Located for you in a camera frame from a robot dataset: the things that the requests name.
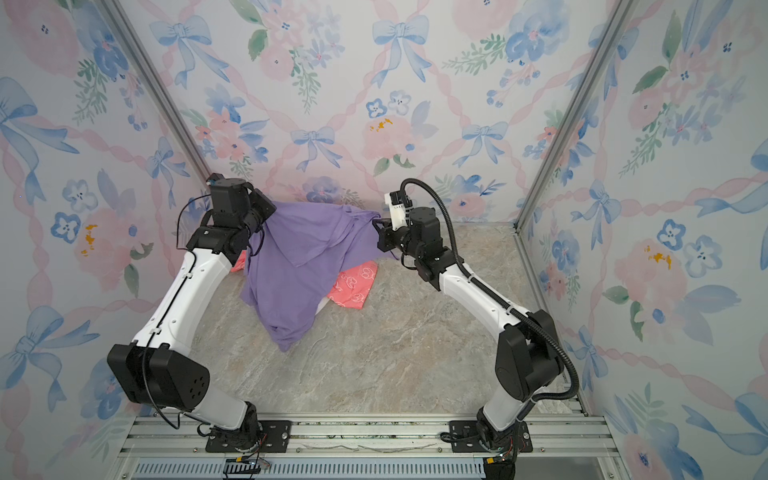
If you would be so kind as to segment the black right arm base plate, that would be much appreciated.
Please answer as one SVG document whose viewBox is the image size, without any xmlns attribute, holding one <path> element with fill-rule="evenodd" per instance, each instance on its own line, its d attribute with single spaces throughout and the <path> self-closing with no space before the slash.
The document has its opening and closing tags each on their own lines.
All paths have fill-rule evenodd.
<svg viewBox="0 0 768 480">
<path fill-rule="evenodd" d="M 501 455 L 533 451 L 531 434 L 524 421 L 497 431 L 485 421 L 452 420 L 440 439 L 448 443 L 454 453 Z"/>
</svg>

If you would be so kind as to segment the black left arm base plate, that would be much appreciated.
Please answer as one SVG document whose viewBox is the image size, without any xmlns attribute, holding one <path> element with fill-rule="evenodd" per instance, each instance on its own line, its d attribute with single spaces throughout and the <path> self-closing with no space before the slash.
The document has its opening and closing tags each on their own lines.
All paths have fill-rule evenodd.
<svg viewBox="0 0 768 480">
<path fill-rule="evenodd" d="M 207 435 L 207 453 L 285 453 L 291 437 L 290 420 L 260 420 L 238 430 L 213 428 Z"/>
</svg>

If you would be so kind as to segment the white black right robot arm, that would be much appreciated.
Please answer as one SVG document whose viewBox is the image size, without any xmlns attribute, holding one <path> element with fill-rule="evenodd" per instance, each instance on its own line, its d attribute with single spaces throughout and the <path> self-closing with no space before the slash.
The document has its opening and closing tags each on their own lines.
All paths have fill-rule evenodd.
<svg viewBox="0 0 768 480">
<path fill-rule="evenodd" d="M 556 344 L 551 316 L 531 311 L 485 283 L 442 238 L 433 208 L 419 207 L 408 215 L 375 219 L 377 247 L 409 256 L 409 267 L 436 291 L 455 300 L 496 340 L 494 372 L 497 387 L 477 413 L 473 434 L 450 432 L 447 441 L 470 443 L 488 452 L 513 452 L 521 447 L 522 424 L 541 400 L 568 399 L 573 393 L 546 388 L 567 369 Z"/>
</svg>

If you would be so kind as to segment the purple cloth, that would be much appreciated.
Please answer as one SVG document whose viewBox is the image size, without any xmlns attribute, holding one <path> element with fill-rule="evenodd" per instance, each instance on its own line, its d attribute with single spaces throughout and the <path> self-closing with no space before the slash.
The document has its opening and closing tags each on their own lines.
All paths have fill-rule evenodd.
<svg viewBox="0 0 768 480">
<path fill-rule="evenodd" d="M 321 300 L 340 273 L 385 255 L 373 221 L 381 214 L 350 205 L 278 202 L 259 252 L 247 261 L 241 299 L 286 352 L 313 326 Z"/>
</svg>

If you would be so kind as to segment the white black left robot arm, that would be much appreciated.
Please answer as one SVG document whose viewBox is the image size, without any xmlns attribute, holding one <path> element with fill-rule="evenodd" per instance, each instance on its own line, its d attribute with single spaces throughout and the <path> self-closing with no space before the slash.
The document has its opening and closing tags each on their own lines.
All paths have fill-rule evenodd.
<svg viewBox="0 0 768 480">
<path fill-rule="evenodd" d="M 213 174 L 207 185 L 211 208 L 188 240 L 171 287 L 133 340 L 111 348 L 107 364 L 129 401 L 157 412 L 173 408 L 208 425 L 211 438 L 249 451 L 264 437 L 256 407 L 214 386 L 189 354 L 219 284 L 276 207 L 244 179 Z"/>
</svg>

